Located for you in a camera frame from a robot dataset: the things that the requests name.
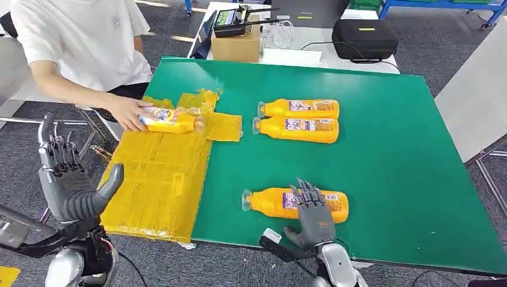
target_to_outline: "robotic thumb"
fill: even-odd
[[[301,249],[305,248],[305,244],[303,243],[303,238],[299,233],[297,233],[292,227],[285,226],[283,228],[283,233],[285,233],[285,236],[294,243],[294,245],[298,246]]]
[[[125,171],[123,164],[117,163],[109,172],[108,180],[97,190],[93,195],[93,207],[99,213],[102,213],[114,194],[118,191],[123,179],[125,178]]]

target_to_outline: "gray carpet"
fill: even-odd
[[[170,4],[169,8],[139,5],[155,33],[154,36],[143,37],[145,55],[152,66],[158,65],[161,56],[186,56],[191,44],[175,41],[170,36],[193,38],[203,18],[203,13],[198,12],[187,18],[180,1],[167,3]],[[207,2],[198,0],[194,6],[206,8]],[[424,76],[434,96],[488,33],[479,30],[482,21],[477,15],[466,14],[463,10],[392,8],[387,19],[401,40],[396,55],[401,71]],[[80,118],[72,106],[33,102],[25,103],[16,116],[41,118],[48,111],[62,118]],[[76,131],[76,141],[83,143],[89,129],[73,129]],[[40,216],[45,208],[36,173],[39,166],[36,130],[37,126],[29,124],[7,124],[0,130],[0,201],[30,216]],[[89,154],[84,164],[92,180],[98,183],[105,162]],[[492,158],[487,159],[486,165],[502,192],[507,192],[507,163]],[[507,219],[502,217],[477,167],[468,166],[468,172],[507,250]],[[149,286],[300,287],[310,280],[295,264],[281,262],[266,252],[214,245],[200,245],[187,251],[174,243],[157,240],[126,236],[113,236],[112,239],[119,250],[138,265]],[[0,251],[0,265],[11,265],[22,270],[14,286],[43,286],[49,260],[30,259]],[[312,260],[304,264],[314,266]],[[361,273],[372,287],[404,287],[410,286],[423,271],[376,264],[361,270]],[[475,277],[443,274],[459,286],[466,286]],[[122,261],[115,286],[141,286],[138,275],[125,261]],[[416,286],[452,285],[435,274],[427,274]]]

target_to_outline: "white t-shirt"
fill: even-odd
[[[134,49],[149,31],[134,0],[16,0],[11,13],[28,64],[55,62],[66,79],[100,91],[151,79]]]

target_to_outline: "plastic bottle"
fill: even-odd
[[[285,100],[278,99],[272,103],[259,102],[257,116],[266,117],[303,117],[303,118],[338,118],[340,106],[336,100]]]
[[[332,144],[338,138],[338,121],[334,118],[253,118],[252,132],[275,139]]]
[[[339,191],[320,191],[325,197],[334,223],[344,222],[349,215],[349,201]],[[244,190],[241,198],[242,209],[257,210],[270,217],[298,218],[297,203],[290,188],[268,188],[252,193]]]
[[[143,108],[155,117],[157,121],[143,116],[139,120],[146,124],[150,132],[164,132],[164,133],[186,133],[191,131],[203,132],[204,122],[202,116],[194,116],[185,111],[175,111],[173,109],[164,109],[157,107]]]

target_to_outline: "yellow plastic wrap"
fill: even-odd
[[[212,141],[238,142],[243,136],[242,117],[213,112],[204,114],[204,136]]]
[[[12,286],[19,273],[18,268],[0,266],[0,287]]]
[[[180,102],[201,97],[207,102],[200,106],[212,112],[218,100],[213,94],[202,90]],[[190,242],[210,151],[211,141],[197,132],[125,132],[101,181],[115,163],[124,164],[125,180],[102,215],[106,230]]]
[[[173,103],[171,102],[170,99],[155,100],[152,97],[144,96],[142,100],[145,102],[152,103],[154,106],[159,106],[161,108],[174,109]]]

